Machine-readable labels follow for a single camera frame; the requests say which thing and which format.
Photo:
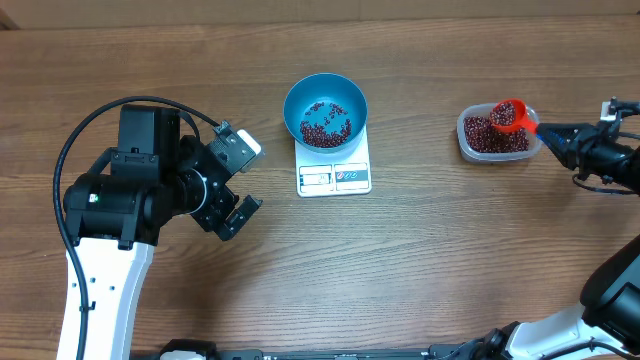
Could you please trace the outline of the white kitchen scale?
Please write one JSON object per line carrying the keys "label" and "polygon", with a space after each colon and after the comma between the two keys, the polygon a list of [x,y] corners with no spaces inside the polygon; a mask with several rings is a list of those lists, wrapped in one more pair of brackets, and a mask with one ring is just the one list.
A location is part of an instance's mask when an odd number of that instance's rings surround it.
{"label": "white kitchen scale", "polygon": [[295,164],[300,197],[363,195],[372,190],[367,127],[333,153],[314,152],[296,143]]}

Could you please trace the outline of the red measuring scoop blue handle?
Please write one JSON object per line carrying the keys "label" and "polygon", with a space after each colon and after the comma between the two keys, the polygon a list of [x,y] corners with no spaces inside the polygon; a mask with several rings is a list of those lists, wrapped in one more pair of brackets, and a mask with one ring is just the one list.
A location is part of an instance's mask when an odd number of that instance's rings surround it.
{"label": "red measuring scoop blue handle", "polygon": [[489,113],[489,120],[495,129],[505,134],[523,129],[527,134],[536,136],[536,128],[540,124],[529,116],[525,102],[515,98],[498,103]]}

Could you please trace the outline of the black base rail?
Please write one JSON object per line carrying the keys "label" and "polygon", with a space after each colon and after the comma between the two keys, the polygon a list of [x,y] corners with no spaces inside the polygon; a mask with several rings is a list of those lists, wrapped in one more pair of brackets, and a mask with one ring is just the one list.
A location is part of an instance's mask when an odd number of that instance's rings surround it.
{"label": "black base rail", "polygon": [[423,349],[327,350],[263,352],[218,350],[213,342],[174,339],[156,352],[132,352],[131,360],[212,359],[212,360],[428,360],[472,359],[479,339],[460,344],[434,344]]}

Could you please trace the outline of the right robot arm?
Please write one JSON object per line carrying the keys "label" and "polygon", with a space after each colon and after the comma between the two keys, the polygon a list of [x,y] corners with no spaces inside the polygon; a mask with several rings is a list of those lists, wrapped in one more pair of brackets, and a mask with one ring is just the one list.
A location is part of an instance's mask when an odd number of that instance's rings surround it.
{"label": "right robot arm", "polygon": [[[620,122],[537,126],[537,136],[576,173],[639,193],[639,150],[617,142]],[[514,322],[460,347],[455,359],[586,359],[639,357],[639,239],[610,257],[585,283],[579,303],[536,322]]]}

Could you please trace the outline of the blue bowl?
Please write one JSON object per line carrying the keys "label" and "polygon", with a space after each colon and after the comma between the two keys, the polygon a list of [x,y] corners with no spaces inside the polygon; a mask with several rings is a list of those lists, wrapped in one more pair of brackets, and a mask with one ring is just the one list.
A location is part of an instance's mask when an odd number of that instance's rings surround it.
{"label": "blue bowl", "polygon": [[[299,130],[303,115],[316,102],[340,104],[349,112],[353,131],[347,142],[335,148],[317,148],[303,142]],[[284,124],[296,143],[318,153],[333,153],[347,146],[361,134],[368,120],[368,103],[362,90],[349,78],[334,73],[317,73],[298,81],[283,104]]]}

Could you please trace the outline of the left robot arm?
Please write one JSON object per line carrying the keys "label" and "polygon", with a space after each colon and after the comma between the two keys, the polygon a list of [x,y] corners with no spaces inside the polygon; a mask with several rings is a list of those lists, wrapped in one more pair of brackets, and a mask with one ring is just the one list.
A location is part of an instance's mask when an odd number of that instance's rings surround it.
{"label": "left robot arm", "polygon": [[[114,108],[120,111],[116,146],[63,190],[71,146]],[[54,213],[68,264],[58,358],[128,358],[161,228],[188,215],[203,231],[232,239],[262,203],[240,198],[226,184],[262,154],[246,130],[169,99],[126,97],[88,115],[63,145],[53,174]]]}

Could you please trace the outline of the red beans in container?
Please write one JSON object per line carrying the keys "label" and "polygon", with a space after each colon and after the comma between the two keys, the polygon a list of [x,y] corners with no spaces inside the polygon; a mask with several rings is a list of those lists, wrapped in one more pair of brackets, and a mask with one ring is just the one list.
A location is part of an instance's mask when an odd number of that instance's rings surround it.
{"label": "red beans in container", "polygon": [[495,129],[486,117],[465,117],[463,129],[469,147],[479,153],[512,153],[529,149],[525,130],[505,134]]}

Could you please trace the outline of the clear plastic container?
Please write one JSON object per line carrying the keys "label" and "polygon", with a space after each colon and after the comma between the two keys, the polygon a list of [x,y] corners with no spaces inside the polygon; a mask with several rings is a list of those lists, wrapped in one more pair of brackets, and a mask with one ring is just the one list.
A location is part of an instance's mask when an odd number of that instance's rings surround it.
{"label": "clear plastic container", "polygon": [[523,161],[534,157],[542,148],[543,142],[535,135],[527,134],[529,146],[526,151],[508,153],[482,153],[472,149],[464,131],[464,119],[467,117],[481,116],[487,117],[494,109],[496,103],[484,103],[467,107],[458,117],[457,136],[462,157],[470,163],[505,163]]}

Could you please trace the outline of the red beans in bowl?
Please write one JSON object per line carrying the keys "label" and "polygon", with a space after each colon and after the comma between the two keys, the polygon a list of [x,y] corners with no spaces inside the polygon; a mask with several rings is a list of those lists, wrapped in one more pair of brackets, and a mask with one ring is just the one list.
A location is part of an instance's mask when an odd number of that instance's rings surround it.
{"label": "red beans in bowl", "polygon": [[335,148],[347,142],[353,131],[349,112],[340,104],[316,102],[304,112],[299,126],[303,142],[317,148]]}

